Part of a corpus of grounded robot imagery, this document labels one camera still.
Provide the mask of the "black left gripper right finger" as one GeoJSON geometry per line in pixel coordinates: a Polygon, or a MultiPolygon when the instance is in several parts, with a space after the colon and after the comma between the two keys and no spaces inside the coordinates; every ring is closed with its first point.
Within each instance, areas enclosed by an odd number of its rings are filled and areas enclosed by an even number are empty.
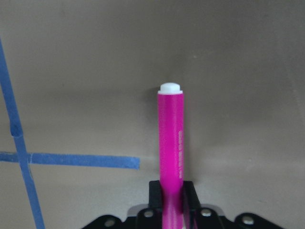
{"type": "Polygon", "coordinates": [[[201,207],[192,181],[183,182],[183,212],[193,212],[201,207]]]}

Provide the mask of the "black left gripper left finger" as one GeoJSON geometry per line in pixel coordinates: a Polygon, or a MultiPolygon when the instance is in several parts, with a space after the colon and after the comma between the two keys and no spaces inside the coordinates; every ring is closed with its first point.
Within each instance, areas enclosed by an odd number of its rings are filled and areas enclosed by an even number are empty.
{"type": "Polygon", "coordinates": [[[159,180],[149,182],[149,208],[163,211],[163,193],[159,180]]]}

